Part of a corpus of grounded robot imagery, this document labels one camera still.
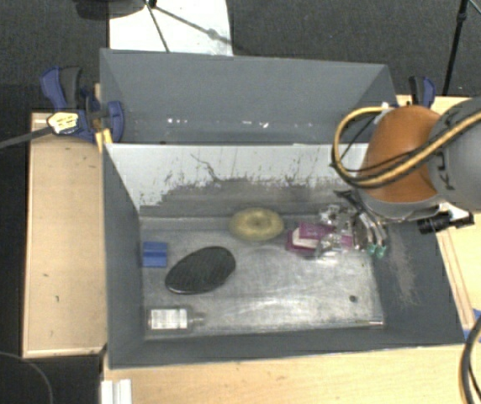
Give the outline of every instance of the clear plastic bottle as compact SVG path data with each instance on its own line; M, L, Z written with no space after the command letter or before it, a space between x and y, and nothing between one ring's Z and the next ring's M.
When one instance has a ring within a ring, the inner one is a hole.
M205 322L205 315L194 313L191 306L154 307L147 309L147 332L150 335L189 334Z

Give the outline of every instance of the blue block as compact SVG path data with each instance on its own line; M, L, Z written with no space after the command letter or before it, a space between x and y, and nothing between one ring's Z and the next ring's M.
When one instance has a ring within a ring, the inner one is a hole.
M145 241L142 257L141 266L144 268L165 268L167 266L167 244Z

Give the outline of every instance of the black textured pad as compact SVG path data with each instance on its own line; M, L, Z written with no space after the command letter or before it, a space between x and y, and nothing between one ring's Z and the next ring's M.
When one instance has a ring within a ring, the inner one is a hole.
M206 247L188 254L166 276L173 293L196 295L220 287L235 271L235 258L223 247Z

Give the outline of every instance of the wooden table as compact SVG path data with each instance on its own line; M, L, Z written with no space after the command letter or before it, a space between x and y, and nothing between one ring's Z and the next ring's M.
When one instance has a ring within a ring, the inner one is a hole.
M434 109L443 112L459 100L438 98ZM34 130L44 126L46 116L34 114ZM23 334L26 358L95 354L106 343L105 278L98 237L99 168L100 157L91 144L54 136L32 143ZM476 221L475 226L439 235L464 321L470 319L471 304L481 310L481 215ZM104 378L131 379L134 404L452 403L461 402L457 381L461 351L462 346L440 346L106 369ZM473 360L481 385L481 345Z

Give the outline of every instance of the gray bin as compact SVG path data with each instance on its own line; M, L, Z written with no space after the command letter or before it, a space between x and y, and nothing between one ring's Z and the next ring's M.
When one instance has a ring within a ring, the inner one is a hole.
M122 142L103 154L111 368L463 340L436 239L415 225L390 229L385 259L319 265L284 254L283 237L250 247L226 230L247 206L270 207L294 226L337 201L333 190L345 187L329 168L329 139L346 112L395 101L387 67L103 50L101 88L127 118ZM353 147L352 166L364 149ZM142 268L141 244L156 238L169 244L167 268ZM238 257L226 284L170 294L167 270L217 242ZM150 337L153 305L207 310L205 322ZM297 309L294 322L287 307Z

